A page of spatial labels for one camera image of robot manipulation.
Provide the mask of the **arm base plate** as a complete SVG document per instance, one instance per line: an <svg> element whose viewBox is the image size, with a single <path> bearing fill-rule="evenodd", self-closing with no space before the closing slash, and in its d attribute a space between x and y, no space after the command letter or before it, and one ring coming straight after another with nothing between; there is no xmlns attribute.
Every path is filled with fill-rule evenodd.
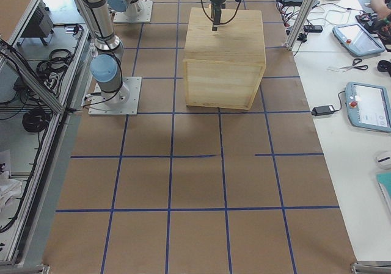
<svg viewBox="0 0 391 274"><path fill-rule="evenodd" d="M125 12L116 12L115 24L140 24L149 23L152 18L152 0L138 0L129 4Z"/></svg>
<svg viewBox="0 0 391 274"><path fill-rule="evenodd" d="M90 116L137 115L141 86L140 76L123 77L122 88L113 98L105 92L103 96L99 94L92 97L88 114Z"/></svg>

